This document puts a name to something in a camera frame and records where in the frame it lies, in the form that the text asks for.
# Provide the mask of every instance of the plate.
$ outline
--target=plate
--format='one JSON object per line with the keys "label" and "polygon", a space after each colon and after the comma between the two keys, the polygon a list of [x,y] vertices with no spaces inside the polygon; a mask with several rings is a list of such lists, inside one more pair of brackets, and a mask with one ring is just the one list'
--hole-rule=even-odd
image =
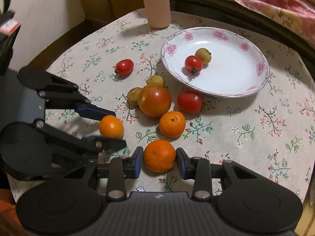
{"label": "plate", "polygon": [[[184,62],[199,48],[208,49],[212,60],[192,76]],[[269,65],[260,49],[246,38],[220,28],[189,28],[173,34],[164,42],[161,58],[166,70],[178,81],[211,96],[253,95],[269,79]]]}

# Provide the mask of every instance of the red tomato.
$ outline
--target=red tomato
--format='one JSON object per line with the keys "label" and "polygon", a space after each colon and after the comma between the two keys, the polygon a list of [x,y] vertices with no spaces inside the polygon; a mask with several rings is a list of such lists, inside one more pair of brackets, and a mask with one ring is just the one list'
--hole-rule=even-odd
{"label": "red tomato", "polygon": [[196,73],[199,73],[204,68],[204,64],[202,63],[202,60],[199,57],[188,56],[185,59],[185,68],[192,75],[195,75]]}
{"label": "red tomato", "polygon": [[138,104],[145,115],[161,117],[171,108],[172,98],[163,87],[150,84],[140,91]]}
{"label": "red tomato", "polygon": [[200,93],[192,90],[186,90],[180,93],[177,97],[178,106],[188,113],[200,112],[203,102],[203,97]]}
{"label": "red tomato", "polygon": [[129,75],[133,70],[133,62],[130,59],[124,59],[119,61],[115,68],[115,73],[119,74],[120,76]]}

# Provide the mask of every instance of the metal screw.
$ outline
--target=metal screw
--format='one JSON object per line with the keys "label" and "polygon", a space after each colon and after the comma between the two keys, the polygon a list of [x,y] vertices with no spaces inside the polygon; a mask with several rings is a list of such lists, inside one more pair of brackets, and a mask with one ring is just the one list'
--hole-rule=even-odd
{"label": "metal screw", "polygon": [[108,193],[108,196],[113,198],[113,199],[118,199],[118,198],[121,198],[123,196],[123,192],[120,190],[113,190],[113,191],[110,191]]}
{"label": "metal screw", "polygon": [[46,96],[46,92],[43,91],[43,90],[41,90],[40,92],[38,92],[38,95],[39,95],[40,97],[44,97],[44,96]]}
{"label": "metal screw", "polygon": [[198,199],[206,199],[210,196],[210,193],[207,192],[207,191],[196,191],[195,192],[195,196],[198,198]]}
{"label": "metal screw", "polygon": [[45,123],[42,120],[38,120],[35,122],[35,127],[36,128],[43,128],[43,126],[45,125]]}
{"label": "metal screw", "polygon": [[96,147],[97,148],[102,148],[102,142],[101,141],[96,141]]}

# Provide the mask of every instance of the paper roll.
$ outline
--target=paper roll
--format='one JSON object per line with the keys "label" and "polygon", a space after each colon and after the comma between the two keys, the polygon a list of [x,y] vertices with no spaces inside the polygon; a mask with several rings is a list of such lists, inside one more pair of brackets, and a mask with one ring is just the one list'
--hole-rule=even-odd
{"label": "paper roll", "polygon": [[143,0],[150,27],[166,28],[171,23],[170,0]]}

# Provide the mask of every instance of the floral tablecloth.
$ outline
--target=floral tablecloth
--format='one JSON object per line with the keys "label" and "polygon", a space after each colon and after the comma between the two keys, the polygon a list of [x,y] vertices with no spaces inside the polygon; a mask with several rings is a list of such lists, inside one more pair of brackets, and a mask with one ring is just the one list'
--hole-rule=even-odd
{"label": "floral tablecloth", "polygon": [[[236,32],[255,43],[270,65],[268,84],[247,98],[204,97],[202,111],[184,114],[186,129],[175,148],[183,147],[188,156],[200,156],[221,164],[232,159],[287,187],[303,201],[315,160],[315,87],[299,54],[268,37],[229,24],[179,12],[172,12],[172,23],[164,30],[151,30],[144,9],[134,11],[84,38],[62,54],[49,72],[77,83],[80,92],[99,107],[116,111],[125,128],[128,147],[105,152],[100,162],[119,155],[132,155],[137,146],[146,147],[164,137],[158,119],[146,117],[126,100],[128,91],[144,87],[151,75],[161,75],[173,100],[186,87],[163,67],[160,50],[173,33],[198,26],[212,26]],[[132,74],[124,79],[114,73],[116,63],[129,58]],[[99,134],[98,121],[84,119],[73,110],[47,110],[46,123],[77,137]],[[9,176],[17,200],[40,182],[20,182]],[[213,179],[214,194],[221,188]],[[99,192],[105,193],[106,179]],[[192,180],[180,178],[176,166],[164,174],[141,171],[137,180],[125,181],[127,191],[192,191]]]}

